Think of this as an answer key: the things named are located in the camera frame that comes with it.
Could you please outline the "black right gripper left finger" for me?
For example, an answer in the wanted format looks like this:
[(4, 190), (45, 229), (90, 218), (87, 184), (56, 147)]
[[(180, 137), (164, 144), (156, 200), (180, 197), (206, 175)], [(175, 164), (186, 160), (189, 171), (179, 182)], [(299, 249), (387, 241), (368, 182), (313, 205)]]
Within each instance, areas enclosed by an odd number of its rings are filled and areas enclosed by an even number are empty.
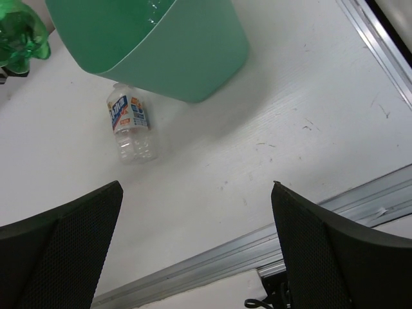
[(123, 199), (118, 181), (1, 227), (1, 308), (90, 308)]

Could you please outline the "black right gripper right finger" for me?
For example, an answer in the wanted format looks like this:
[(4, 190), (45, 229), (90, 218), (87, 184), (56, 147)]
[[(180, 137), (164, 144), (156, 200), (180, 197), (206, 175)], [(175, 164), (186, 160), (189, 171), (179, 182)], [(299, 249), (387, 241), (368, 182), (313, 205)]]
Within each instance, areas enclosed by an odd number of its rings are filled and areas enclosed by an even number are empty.
[(411, 240), (365, 227), (279, 182), (271, 193), (292, 308), (411, 308)]

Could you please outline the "clear white-labelled plastic bottle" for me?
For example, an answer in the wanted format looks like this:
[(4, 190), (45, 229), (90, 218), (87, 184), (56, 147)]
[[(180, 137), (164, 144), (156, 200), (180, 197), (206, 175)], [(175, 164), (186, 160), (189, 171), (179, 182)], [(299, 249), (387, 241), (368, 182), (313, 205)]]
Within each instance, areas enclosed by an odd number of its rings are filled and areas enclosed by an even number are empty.
[(106, 105), (120, 161), (146, 163), (157, 158), (158, 142), (146, 96), (137, 88), (116, 83)]

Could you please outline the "green plastic soda bottle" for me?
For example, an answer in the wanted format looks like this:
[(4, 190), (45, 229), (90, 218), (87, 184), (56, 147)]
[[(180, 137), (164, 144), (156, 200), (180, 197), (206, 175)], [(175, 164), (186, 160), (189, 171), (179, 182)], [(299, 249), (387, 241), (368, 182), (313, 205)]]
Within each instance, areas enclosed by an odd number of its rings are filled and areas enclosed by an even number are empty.
[(37, 13), (22, 1), (1, 1), (1, 66), (23, 74), (32, 58), (50, 55), (48, 31)]

